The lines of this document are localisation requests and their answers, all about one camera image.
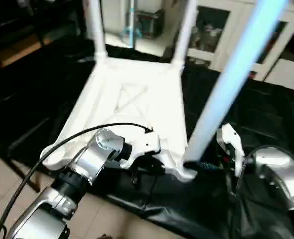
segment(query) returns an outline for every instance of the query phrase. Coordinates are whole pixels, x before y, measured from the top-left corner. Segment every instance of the glass cabinet door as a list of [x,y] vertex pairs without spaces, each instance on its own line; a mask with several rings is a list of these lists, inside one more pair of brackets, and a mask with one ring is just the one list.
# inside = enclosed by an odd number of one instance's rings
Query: glass cabinet door
[[[255,6],[256,5],[254,4],[245,4],[241,20],[239,21],[239,24],[233,32],[232,40],[228,48],[226,49],[226,53],[224,56],[220,58],[220,62],[217,63],[219,71],[223,71],[232,52],[235,50],[235,47],[238,44],[238,41],[247,26],[247,22]],[[294,12],[284,11],[281,18],[278,21],[278,24],[274,30],[273,35],[271,36],[271,39],[266,44],[264,50],[262,51],[258,60],[251,69],[251,71],[254,72],[254,74],[252,74],[251,72],[251,78],[259,81],[264,80],[270,68],[276,62],[279,55],[284,50],[286,44],[289,42],[293,33]]]
[[214,69],[215,59],[240,16],[240,3],[228,0],[198,0],[198,14],[189,41],[187,55],[195,64],[201,62]]

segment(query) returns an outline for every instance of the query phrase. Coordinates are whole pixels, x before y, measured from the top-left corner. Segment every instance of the white pole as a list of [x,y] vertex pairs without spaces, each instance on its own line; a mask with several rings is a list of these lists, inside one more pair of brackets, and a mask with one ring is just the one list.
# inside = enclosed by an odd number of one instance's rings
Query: white pole
[[172,64],[183,67],[192,27],[197,17],[197,0],[188,0],[177,40]]
[[127,9],[128,9],[128,4],[126,0],[120,0],[120,22],[121,22],[121,31],[120,33],[122,33],[122,31],[127,27],[126,26],[126,14],[127,14]]
[[201,160],[217,129],[270,39],[288,0],[259,0],[225,71],[220,75],[189,140],[183,160]]
[[95,59],[98,61],[107,57],[99,0],[89,1],[89,11],[94,33]]

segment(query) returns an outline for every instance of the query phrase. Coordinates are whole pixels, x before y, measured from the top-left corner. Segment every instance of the tiled floor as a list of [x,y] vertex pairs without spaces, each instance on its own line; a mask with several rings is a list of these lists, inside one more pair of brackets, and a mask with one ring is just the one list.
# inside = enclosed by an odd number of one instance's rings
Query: tiled floor
[[[51,39],[48,37],[45,37],[43,40],[46,45],[51,42]],[[5,67],[39,48],[41,48],[41,44],[36,34],[32,34],[25,39],[2,49],[0,51],[0,66]]]
[[[41,189],[53,181],[47,175],[37,173]],[[20,184],[20,178],[0,160],[0,217],[13,193]],[[7,221],[9,229],[24,212],[37,194],[28,186],[17,199]],[[71,239],[95,239],[103,234],[126,239],[181,239],[182,237],[138,218],[124,209],[112,205],[93,195],[85,195],[75,215],[68,222]]]

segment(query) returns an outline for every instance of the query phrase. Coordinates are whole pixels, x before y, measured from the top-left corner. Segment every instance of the cabinet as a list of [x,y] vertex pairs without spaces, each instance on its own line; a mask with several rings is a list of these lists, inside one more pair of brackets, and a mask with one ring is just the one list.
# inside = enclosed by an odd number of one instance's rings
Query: cabinet
[[265,82],[285,86],[294,90],[294,61],[280,59]]
[[243,4],[231,0],[198,0],[187,60],[218,69],[219,58],[231,40]]
[[[198,17],[187,60],[223,71],[243,34],[255,3],[256,0],[198,0]],[[293,33],[294,0],[291,0],[269,43],[251,69],[253,79],[264,80]]]

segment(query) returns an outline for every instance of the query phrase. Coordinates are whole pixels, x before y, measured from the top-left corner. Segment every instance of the chair leg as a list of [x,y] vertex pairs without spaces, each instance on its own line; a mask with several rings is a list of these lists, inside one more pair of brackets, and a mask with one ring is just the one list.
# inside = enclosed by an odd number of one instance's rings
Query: chair leg
[[80,37],[86,38],[86,24],[85,24],[85,16],[84,16],[84,8],[82,1],[79,1],[77,7],[75,9],[78,28],[80,30]]
[[[11,160],[5,160],[5,163],[23,180],[26,175],[25,173],[17,167]],[[27,181],[27,184],[36,192],[39,193],[41,191],[40,185],[32,182],[31,180]]]

